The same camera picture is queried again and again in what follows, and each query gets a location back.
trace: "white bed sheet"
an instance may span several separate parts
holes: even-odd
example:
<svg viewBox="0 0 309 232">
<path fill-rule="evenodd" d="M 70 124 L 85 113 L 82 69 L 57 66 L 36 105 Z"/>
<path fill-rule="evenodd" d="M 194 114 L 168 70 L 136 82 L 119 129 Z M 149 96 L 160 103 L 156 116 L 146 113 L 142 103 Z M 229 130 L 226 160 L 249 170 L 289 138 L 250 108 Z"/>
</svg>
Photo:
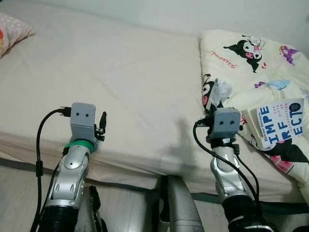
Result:
<svg viewBox="0 0 309 232">
<path fill-rule="evenodd" d="M 0 11 L 37 32 L 0 60 L 0 157 L 34 163 L 41 119 L 61 105 L 88 102 L 97 107 L 97 121 L 103 110 L 108 114 L 106 141 L 91 156 L 89 178 L 152 189 L 160 175 L 174 174 L 192 192 L 216 193 L 211 156 L 192 136 L 203 115 L 196 38 L 29 0 L 2 2 Z M 204 140 L 206 131 L 198 133 Z M 69 138 L 68 118 L 47 121 L 45 167 L 54 168 Z M 262 200 L 303 201 L 291 180 L 239 143 Z"/>
</svg>

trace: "book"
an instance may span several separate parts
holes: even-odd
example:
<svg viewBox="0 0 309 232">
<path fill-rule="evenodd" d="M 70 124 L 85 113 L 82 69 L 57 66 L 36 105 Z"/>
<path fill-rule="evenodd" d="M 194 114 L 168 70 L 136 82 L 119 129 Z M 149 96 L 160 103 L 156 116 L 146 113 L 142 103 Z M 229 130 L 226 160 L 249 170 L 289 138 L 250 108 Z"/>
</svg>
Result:
<svg viewBox="0 0 309 232">
<path fill-rule="evenodd" d="M 259 148 L 303 134 L 304 99 L 284 99 L 242 111 Z"/>
</svg>

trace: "mattress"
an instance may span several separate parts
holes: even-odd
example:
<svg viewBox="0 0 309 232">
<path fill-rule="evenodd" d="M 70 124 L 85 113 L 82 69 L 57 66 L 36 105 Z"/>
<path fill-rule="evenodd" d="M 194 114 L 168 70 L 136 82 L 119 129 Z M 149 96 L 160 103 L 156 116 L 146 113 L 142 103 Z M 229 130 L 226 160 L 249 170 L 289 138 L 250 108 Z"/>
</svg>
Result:
<svg viewBox="0 0 309 232">
<path fill-rule="evenodd" d="M 204 114 L 195 37 L 30 0 L 2 2 L 0 11 L 36 30 L 0 60 L 0 157 L 35 163 L 42 118 L 59 106 L 86 102 L 97 107 L 96 122 L 103 110 L 108 115 L 89 178 L 153 189 L 161 175 L 172 174 L 182 176 L 191 192 L 216 193 L 211 156 L 192 136 Z M 206 130 L 198 136 L 204 141 Z M 69 138 L 68 118 L 46 122 L 45 167 L 55 167 Z M 238 143 L 259 178 L 263 201 L 303 202 L 292 180 L 240 137 Z"/>
</svg>

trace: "pillow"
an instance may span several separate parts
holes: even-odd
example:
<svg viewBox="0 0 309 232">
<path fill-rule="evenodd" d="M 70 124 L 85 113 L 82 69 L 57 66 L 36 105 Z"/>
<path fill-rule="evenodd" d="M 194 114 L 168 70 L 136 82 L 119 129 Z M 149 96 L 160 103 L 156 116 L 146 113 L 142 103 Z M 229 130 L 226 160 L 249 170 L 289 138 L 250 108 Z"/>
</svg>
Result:
<svg viewBox="0 0 309 232">
<path fill-rule="evenodd" d="M 35 34 L 26 23 L 0 13 L 0 58 L 14 43 Z"/>
</svg>

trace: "patterned pillowcase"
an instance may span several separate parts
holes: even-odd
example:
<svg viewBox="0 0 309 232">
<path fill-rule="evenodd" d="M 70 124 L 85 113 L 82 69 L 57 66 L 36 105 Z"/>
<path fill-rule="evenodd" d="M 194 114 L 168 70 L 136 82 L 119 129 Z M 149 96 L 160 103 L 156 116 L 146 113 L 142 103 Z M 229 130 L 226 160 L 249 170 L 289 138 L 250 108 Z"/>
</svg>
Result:
<svg viewBox="0 0 309 232">
<path fill-rule="evenodd" d="M 35 34 L 26 23 L 0 13 L 0 58 L 14 43 Z"/>
</svg>

